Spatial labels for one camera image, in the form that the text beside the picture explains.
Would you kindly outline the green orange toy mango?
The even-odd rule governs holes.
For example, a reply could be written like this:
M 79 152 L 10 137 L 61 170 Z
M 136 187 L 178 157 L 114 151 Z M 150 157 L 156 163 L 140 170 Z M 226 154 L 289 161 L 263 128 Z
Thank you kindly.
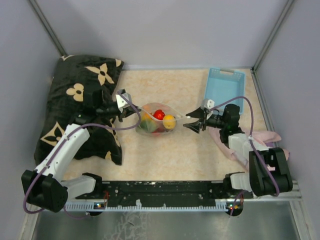
M 152 114 L 150 108 L 148 106 L 143 106 L 141 109 L 143 110 L 143 117 L 147 119 L 150 118 L 150 115 Z

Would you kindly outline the clear dotted zip bag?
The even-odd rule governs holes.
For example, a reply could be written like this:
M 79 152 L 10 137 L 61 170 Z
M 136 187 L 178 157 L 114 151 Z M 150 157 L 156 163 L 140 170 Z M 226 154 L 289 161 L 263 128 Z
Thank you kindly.
M 143 106 L 148 106 L 150 109 L 150 112 L 152 114 L 150 114 L 150 118 L 144 118 L 144 111 L 142 110 Z M 165 115 L 173 115 L 175 117 L 176 120 L 176 126 L 174 129 L 165 129 L 165 133 L 163 135 L 168 135 L 171 134 L 173 132 L 175 132 L 180 125 L 182 125 L 183 123 L 186 122 L 187 119 L 190 119 L 190 117 L 186 116 L 185 114 L 181 113 L 180 111 L 172 108 L 171 106 L 164 104 L 164 103 L 159 103 L 159 102 L 151 102 L 151 103 L 147 103 L 145 105 L 143 105 L 141 107 L 139 107 L 140 111 L 140 116 L 141 116 L 141 121 L 155 121 L 157 123 L 157 129 L 165 129 L 163 126 L 163 120 L 158 120 L 156 118 L 153 117 L 153 114 L 156 110 L 163 110 Z M 139 125 L 135 128 L 135 131 L 138 134 L 141 135 L 146 135 L 146 136 L 152 136 L 152 133 L 146 133 L 144 132 Z

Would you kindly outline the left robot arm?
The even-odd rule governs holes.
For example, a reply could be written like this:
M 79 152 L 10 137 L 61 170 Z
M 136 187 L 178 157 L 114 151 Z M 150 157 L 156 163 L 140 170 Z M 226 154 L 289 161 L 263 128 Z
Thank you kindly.
M 142 121 L 142 108 L 133 104 L 131 95 L 125 89 L 120 89 L 116 93 L 116 100 L 106 106 L 103 105 L 103 94 L 99 89 L 88 91 L 84 102 L 84 106 L 71 117 L 61 139 L 47 157 L 33 171 L 25 170 L 22 174 L 22 207 L 27 214 L 37 214 L 44 210 L 54 213 L 66 210 L 69 200 L 82 195 L 90 195 L 95 199 L 101 197 L 104 192 L 101 176 L 84 173 L 80 177 L 63 181 L 67 167 L 82 145 L 90 139 L 90 127 L 120 130 L 118 127 L 94 123 L 94 118 L 102 116 L 124 119 L 137 114 L 138 121 L 124 130 L 134 129 Z

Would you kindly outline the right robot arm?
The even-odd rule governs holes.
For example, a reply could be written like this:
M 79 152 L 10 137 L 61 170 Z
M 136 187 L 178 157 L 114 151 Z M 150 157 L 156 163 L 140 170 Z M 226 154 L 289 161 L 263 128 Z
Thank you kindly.
M 239 161 L 245 172 L 231 173 L 229 182 L 223 185 L 223 192 L 235 198 L 247 191 L 261 197 L 278 196 L 293 190 L 293 180 L 285 151 L 280 147 L 270 147 L 254 138 L 252 132 L 244 132 L 239 124 L 240 107 L 229 103 L 222 114 L 214 114 L 211 106 L 205 104 L 187 114 L 195 118 L 184 127 L 200 133 L 209 130 L 215 144 L 224 155 Z

